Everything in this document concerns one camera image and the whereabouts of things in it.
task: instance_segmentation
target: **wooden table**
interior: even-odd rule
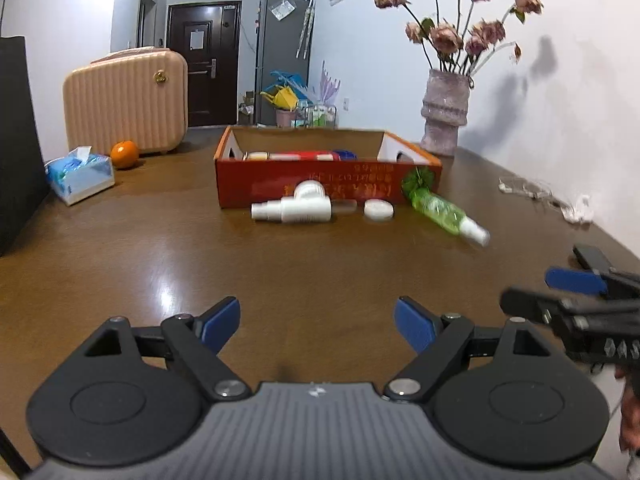
[[[438,314],[501,325],[508,285],[544,290],[572,245],[601,247],[621,269],[640,264],[596,226],[497,190],[503,169],[465,150],[446,161],[440,192],[492,233],[475,248],[409,206],[391,222],[361,213],[330,224],[256,224],[220,211],[212,150],[190,134],[175,154],[149,157],[117,185],[71,208],[49,197],[0,258],[0,424],[31,463],[24,410],[31,393],[100,323],[157,324],[199,314],[226,295],[242,304],[221,357],[259,381],[384,384],[414,356],[392,313],[407,295]]]

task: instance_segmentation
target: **blue gripper pad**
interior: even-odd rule
[[[436,330],[431,320],[402,299],[396,303],[394,321],[400,335],[418,354],[436,339]]]
[[[200,340],[217,355],[239,326],[240,302],[232,298],[203,325]]]
[[[584,270],[551,267],[545,274],[545,282],[551,288],[578,294],[596,296],[607,291],[607,283],[599,275]]]

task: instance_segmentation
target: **black cabinet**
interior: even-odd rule
[[[0,38],[0,255],[48,192],[24,38]]]

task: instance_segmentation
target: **refrigerator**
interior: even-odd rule
[[[260,18],[258,21],[258,41],[255,69],[255,123],[276,125],[276,112],[273,105],[268,103],[260,92],[276,82],[271,75],[273,70],[300,74],[305,85],[309,76],[309,57],[311,45],[306,59],[303,59],[303,43],[300,56],[296,58],[298,42],[305,21],[307,2],[293,0],[296,9],[286,18],[278,20],[271,12],[271,7],[282,0],[261,0]]]

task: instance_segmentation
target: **dark brown door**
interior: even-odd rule
[[[236,124],[240,2],[169,8],[167,47],[189,65],[189,126]]]

